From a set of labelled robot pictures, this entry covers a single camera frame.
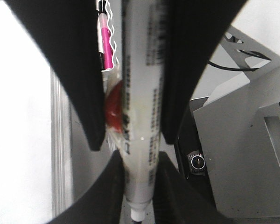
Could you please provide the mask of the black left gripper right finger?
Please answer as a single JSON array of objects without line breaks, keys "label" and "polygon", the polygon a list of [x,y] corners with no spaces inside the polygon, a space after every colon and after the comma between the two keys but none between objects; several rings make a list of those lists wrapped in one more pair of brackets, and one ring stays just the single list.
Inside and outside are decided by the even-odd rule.
[{"label": "black left gripper right finger", "polygon": [[244,0],[168,0],[161,131],[174,144],[195,87]]}]

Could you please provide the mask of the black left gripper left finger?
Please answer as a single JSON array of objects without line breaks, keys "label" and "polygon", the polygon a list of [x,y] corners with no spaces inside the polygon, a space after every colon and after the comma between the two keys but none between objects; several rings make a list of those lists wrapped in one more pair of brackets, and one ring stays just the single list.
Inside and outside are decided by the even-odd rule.
[{"label": "black left gripper left finger", "polygon": [[57,74],[82,123],[90,149],[105,138],[104,90],[93,0],[8,0]]}]

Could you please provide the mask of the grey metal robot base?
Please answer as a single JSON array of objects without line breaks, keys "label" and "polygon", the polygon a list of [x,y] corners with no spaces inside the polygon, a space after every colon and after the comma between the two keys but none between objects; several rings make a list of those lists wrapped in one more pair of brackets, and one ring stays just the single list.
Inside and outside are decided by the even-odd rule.
[{"label": "grey metal robot base", "polygon": [[280,218],[280,55],[229,28],[222,47],[248,68],[248,52],[270,59],[218,85],[194,118],[219,212]]}]

